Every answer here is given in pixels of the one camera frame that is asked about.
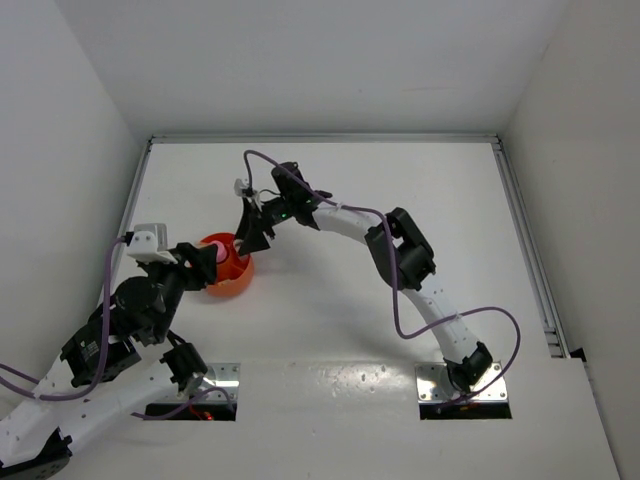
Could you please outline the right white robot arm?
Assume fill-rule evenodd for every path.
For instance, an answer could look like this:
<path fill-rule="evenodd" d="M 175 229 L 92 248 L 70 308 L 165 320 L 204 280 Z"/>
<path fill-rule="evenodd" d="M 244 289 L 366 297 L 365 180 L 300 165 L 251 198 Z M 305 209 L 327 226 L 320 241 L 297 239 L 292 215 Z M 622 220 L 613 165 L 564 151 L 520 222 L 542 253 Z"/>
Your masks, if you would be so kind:
<path fill-rule="evenodd" d="M 271 176 L 278 192 L 268 201 L 261 200 L 254 188 L 251 156 L 273 166 Z M 436 337 L 453 387 L 469 395 L 489 370 L 493 358 L 437 284 L 434 251 L 409 213 L 397 207 L 383 214 L 372 208 L 339 203 L 331 193 L 312 189 L 295 162 L 278 163 L 256 150 L 245 151 L 243 160 L 247 180 L 239 180 L 234 186 L 243 203 L 234 240 L 238 254 L 247 256 L 269 249 L 275 226 L 289 219 L 361 243 L 368 249 L 381 279 L 392 289 L 397 334 L 405 340 L 417 336 L 401 331 L 398 296 L 403 294 Z"/>

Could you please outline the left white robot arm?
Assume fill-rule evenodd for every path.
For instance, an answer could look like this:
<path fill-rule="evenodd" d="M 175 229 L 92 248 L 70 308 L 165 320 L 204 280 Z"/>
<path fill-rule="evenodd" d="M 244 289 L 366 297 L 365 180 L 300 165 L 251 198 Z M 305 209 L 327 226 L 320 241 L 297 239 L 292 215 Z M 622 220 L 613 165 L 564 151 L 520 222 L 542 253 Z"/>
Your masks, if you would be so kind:
<path fill-rule="evenodd" d="M 113 288 L 62 347 L 22 402 L 1 421 L 1 476 L 48 479 L 126 418 L 147 419 L 143 408 L 174 396 L 179 413 L 213 392 L 195 346 L 171 330 L 183 295 L 217 280 L 218 246 L 155 243 L 128 254 L 143 269 Z"/>

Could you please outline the pink capped glue bottle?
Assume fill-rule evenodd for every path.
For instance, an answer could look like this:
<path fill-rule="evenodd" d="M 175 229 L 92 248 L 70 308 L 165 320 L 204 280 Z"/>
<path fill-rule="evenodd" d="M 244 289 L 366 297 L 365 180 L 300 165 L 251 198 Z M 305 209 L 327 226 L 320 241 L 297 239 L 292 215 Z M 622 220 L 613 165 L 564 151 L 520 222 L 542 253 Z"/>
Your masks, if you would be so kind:
<path fill-rule="evenodd" d="M 211 243 L 211 245 L 216 247 L 216 262 L 217 263 L 225 262 L 226 259 L 228 258 L 228 250 L 226 246 L 218 240 L 214 240 Z"/>

